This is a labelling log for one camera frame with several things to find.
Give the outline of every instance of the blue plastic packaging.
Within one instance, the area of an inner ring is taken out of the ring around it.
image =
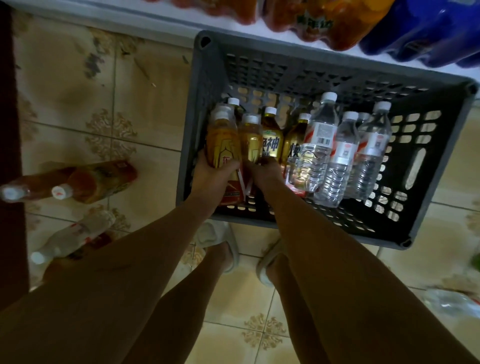
[[[480,66],[480,52],[472,54],[470,57],[466,57],[461,61],[458,61],[457,64],[463,68]]]
[[[480,50],[479,19],[480,0],[396,0],[360,48],[440,67]]]

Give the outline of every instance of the tile floor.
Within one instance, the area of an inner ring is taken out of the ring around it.
[[[20,12],[14,23],[23,172],[125,157],[141,176],[91,206],[28,204],[28,249],[97,209],[117,216],[117,238],[173,209],[192,50]],[[419,297],[430,286],[480,294],[480,273],[469,268],[480,253],[478,140],[480,109],[473,109],[411,249],[367,246]],[[254,272],[278,231],[238,224],[233,230],[240,267],[220,279],[187,362],[298,363],[278,293]],[[168,290],[203,255],[189,246]],[[35,286],[33,268],[31,274]],[[480,320],[439,319],[480,358]]]

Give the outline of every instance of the white slipper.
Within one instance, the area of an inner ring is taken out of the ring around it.
[[[233,264],[224,273],[230,273],[238,266],[240,254],[237,240],[228,222],[211,219],[205,221],[195,233],[193,240],[200,248],[208,248],[209,246],[227,242],[233,256]]]
[[[281,240],[275,243],[274,246],[270,248],[270,250],[265,254],[260,262],[257,264],[257,277],[261,283],[263,283],[267,287],[273,287],[273,283],[267,277],[267,267],[273,260],[276,258],[277,255],[283,253],[284,246]]]

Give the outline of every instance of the gray plastic crate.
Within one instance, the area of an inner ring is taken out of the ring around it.
[[[393,136],[378,183],[367,201],[338,209],[312,204],[362,243],[411,246],[478,90],[450,74],[385,64],[288,43],[202,31],[195,40],[177,185],[177,205],[191,191],[196,154],[204,146],[208,115],[224,97],[248,112],[264,106],[287,115],[315,107],[323,92],[338,94],[339,111],[371,112],[390,101]],[[246,205],[218,207],[212,218],[276,228],[261,194]]]

